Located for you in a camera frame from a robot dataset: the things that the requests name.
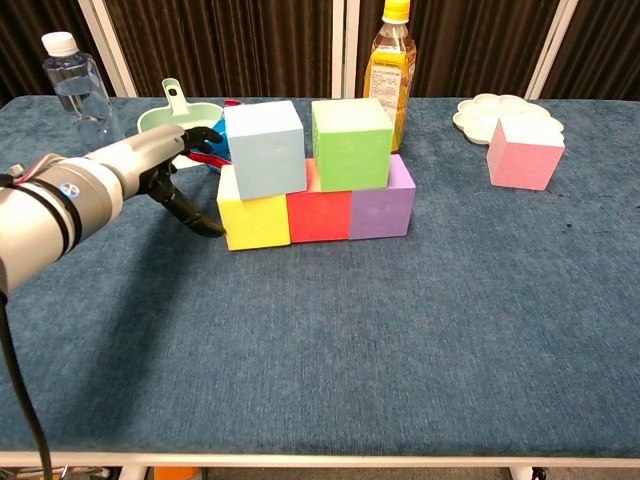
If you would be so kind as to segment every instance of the foam cube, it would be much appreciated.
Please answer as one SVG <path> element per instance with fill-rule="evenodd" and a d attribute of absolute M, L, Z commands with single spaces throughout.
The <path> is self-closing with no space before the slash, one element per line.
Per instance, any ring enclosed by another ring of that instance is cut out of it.
<path fill-rule="evenodd" d="M 311 114 L 323 192 L 387 186 L 393 124 L 377 98 L 316 100 Z"/>
<path fill-rule="evenodd" d="M 307 188 L 304 132 L 290 100 L 225 107 L 224 116 L 242 200 Z"/>
<path fill-rule="evenodd" d="M 386 188 L 353 192 L 350 240 L 407 234 L 416 185 L 400 155 L 391 155 Z"/>
<path fill-rule="evenodd" d="M 552 123 L 502 117 L 487 151 L 491 184 L 544 190 L 563 153 L 564 137 Z"/>
<path fill-rule="evenodd" d="M 289 245 L 286 195 L 242 200 L 234 168 L 223 165 L 217 196 L 229 250 Z"/>
<path fill-rule="evenodd" d="M 351 192 L 321 192 L 314 159 L 307 159 L 307 190 L 287 195 L 292 243 L 348 240 Z"/>

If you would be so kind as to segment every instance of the blue carpeted table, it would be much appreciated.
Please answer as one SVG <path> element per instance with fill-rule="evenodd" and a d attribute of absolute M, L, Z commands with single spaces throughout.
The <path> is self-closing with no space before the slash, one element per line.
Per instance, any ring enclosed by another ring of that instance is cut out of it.
<path fill-rule="evenodd" d="M 640 457 L 640 105 L 540 102 L 567 148 L 532 192 L 489 184 L 458 101 L 410 103 L 406 238 L 231 253 L 139 197 L 16 290 L 52 449 Z M 165 104 L 115 100 L 128 135 Z M 0 167 L 85 153 L 67 125 L 55 97 L 12 101 Z M 174 178 L 211 215 L 217 180 Z M 0 405 L 0 451 L 32 451 L 4 367 Z"/>

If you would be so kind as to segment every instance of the white flower-shaped plate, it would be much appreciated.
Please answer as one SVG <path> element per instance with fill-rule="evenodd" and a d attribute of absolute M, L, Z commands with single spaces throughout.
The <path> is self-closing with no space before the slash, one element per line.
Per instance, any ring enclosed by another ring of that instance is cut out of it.
<path fill-rule="evenodd" d="M 538 124 L 542 120 L 551 124 L 559 133 L 564 130 L 562 123 L 540 105 L 529 103 L 515 95 L 494 95 L 493 93 L 481 93 L 473 99 L 460 102 L 458 112 L 453 116 L 453 123 L 471 142 L 489 145 L 498 119 L 507 116 L 535 120 Z"/>

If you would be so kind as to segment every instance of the yellow cube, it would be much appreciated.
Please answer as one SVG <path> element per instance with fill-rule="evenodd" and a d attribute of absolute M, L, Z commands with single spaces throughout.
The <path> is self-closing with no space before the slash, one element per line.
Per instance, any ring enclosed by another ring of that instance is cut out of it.
<path fill-rule="evenodd" d="M 233 165 L 222 167 L 217 202 L 229 250 L 291 243 L 286 195 L 241 200 Z"/>

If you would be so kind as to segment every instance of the dark curtain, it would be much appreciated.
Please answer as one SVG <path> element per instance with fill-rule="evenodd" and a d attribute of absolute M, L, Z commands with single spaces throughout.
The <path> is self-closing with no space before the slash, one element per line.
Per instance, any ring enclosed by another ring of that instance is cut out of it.
<path fill-rule="evenodd" d="M 640 100 L 640 1 L 581 0 L 540 97 Z"/>
<path fill-rule="evenodd" d="M 331 94 L 332 0 L 110 0 L 140 96 Z"/>
<path fill-rule="evenodd" d="M 412 94 L 523 96 L 559 0 L 418 0 L 409 29 L 418 55 Z M 356 96 L 361 96 L 371 42 L 384 0 L 360 3 Z"/>
<path fill-rule="evenodd" d="M 42 69 L 47 52 L 40 37 L 65 30 L 96 59 L 109 95 L 113 88 L 77 0 L 0 1 L 0 106 L 20 95 L 53 95 Z"/>

